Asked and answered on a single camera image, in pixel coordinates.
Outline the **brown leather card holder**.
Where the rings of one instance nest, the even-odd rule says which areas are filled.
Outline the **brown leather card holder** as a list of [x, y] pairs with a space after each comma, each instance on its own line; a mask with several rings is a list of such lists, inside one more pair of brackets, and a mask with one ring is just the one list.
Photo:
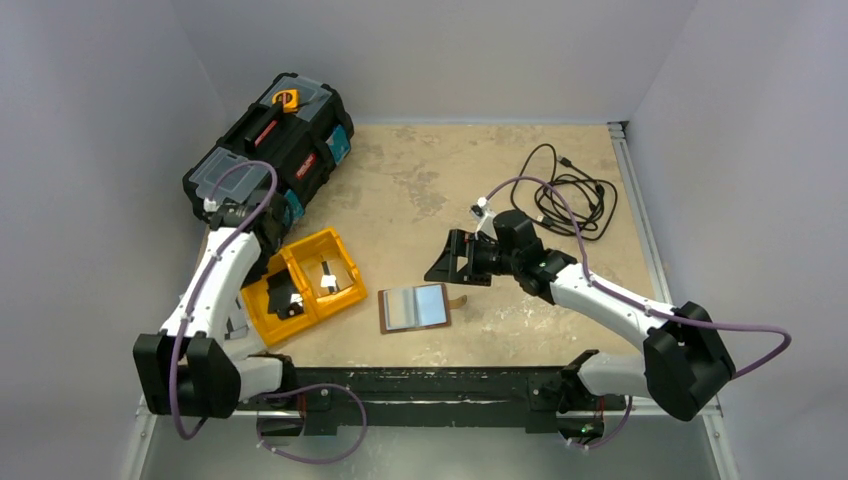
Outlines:
[[380, 290], [377, 295], [382, 334], [404, 333], [452, 325], [452, 311], [467, 296], [450, 298], [444, 283]]

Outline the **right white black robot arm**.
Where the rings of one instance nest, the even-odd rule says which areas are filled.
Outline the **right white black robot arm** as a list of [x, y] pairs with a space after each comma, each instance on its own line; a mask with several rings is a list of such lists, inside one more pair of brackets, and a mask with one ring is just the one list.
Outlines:
[[671, 417], [689, 421], [737, 373], [703, 307], [657, 302], [601, 278], [575, 257], [544, 246], [518, 210], [490, 216], [474, 232], [451, 230], [424, 278], [488, 286], [495, 276], [509, 276], [526, 294], [586, 316], [638, 351], [586, 350], [563, 367], [561, 412], [616, 395], [651, 399]]

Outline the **white card with black stripe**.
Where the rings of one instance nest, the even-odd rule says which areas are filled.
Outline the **white card with black stripe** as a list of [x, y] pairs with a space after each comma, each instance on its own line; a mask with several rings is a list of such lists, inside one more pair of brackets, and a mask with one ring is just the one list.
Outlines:
[[327, 260], [320, 262], [321, 275], [319, 279], [319, 287], [325, 290], [328, 294], [335, 294], [341, 291], [339, 277], [334, 272], [331, 263]]

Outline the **orange tape measure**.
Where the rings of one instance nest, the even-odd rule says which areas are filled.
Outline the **orange tape measure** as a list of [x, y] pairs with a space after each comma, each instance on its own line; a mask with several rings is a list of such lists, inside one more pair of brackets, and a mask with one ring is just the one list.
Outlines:
[[271, 103], [286, 114], [296, 113], [300, 109], [300, 92], [298, 89], [279, 90], [272, 95]]

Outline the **black plastic toolbox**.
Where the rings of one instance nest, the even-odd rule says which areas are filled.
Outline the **black plastic toolbox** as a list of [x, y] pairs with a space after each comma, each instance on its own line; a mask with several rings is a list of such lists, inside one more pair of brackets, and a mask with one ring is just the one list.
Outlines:
[[[272, 95], [298, 89], [300, 109], [284, 113]], [[260, 161], [277, 174], [277, 193], [290, 203], [290, 230], [317, 191], [351, 151], [354, 125], [337, 90], [297, 73], [279, 74], [245, 113], [182, 178], [192, 213], [210, 220], [204, 200], [254, 207], [265, 197], [271, 178], [265, 167], [241, 168], [221, 181], [229, 168]]]

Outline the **aluminium right side rail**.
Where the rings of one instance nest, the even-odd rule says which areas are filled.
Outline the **aluminium right side rail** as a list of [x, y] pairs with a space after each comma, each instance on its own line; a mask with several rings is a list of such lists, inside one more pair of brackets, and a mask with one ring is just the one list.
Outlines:
[[672, 304], [673, 300], [665, 276], [661, 255], [653, 234], [628, 147], [625, 126], [625, 122], [610, 122], [607, 124], [607, 129], [640, 239], [640, 246], [652, 283], [653, 292], [657, 299]]

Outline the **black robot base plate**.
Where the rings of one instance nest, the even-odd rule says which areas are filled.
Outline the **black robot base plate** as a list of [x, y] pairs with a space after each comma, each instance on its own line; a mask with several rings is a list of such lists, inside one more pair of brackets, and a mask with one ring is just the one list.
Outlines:
[[237, 408], [260, 417], [303, 421], [306, 435], [341, 426], [519, 428], [529, 434], [597, 438], [603, 418], [624, 411], [622, 396], [582, 392], [558, 366], [300, 367], [287, 390], [294, 399], [255, 397]]

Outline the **card in left compartment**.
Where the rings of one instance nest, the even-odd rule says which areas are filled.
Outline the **card in left compartment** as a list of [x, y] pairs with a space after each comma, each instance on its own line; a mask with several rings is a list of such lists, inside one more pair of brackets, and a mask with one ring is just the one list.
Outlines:
[[301, 292], [287, 269], [281, 270], [267, 278], [269, 314], [276, 315], [280, 320], [287, 320], [304, 313]]

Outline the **yellow plastic divided bin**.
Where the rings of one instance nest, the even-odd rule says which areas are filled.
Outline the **yellow plastic divided bin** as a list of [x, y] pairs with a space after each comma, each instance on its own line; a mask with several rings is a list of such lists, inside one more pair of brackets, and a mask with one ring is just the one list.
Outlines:
[[283, 246], [268, 272], [241, 295], [259, 338], [273, 347], [365, 300], [368, 292], [340, 235], [328, 227]]

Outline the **white card under stack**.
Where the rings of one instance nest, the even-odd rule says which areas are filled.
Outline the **white card under stack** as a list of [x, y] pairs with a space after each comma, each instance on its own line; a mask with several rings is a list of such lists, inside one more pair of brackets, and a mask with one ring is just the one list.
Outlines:
[[301, 263], [301, 268], [318, 298], [338, 294], [354, 283], [347, 264], [336, 254], [311, 256]]

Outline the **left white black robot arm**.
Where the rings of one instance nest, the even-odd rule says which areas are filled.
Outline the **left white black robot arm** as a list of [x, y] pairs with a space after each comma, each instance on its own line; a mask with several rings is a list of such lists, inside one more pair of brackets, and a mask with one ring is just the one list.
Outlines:
[[297, 399], [291, 359], [265, 352], [241, 293], [279, 250], [286, 207], [266, 189], [244, 203], [205, 200], [211, 230], [200, 264], [159, 330], [139, 335], [133, 345], [150, 412], [225, 419], [259, 396], [275, 409]]

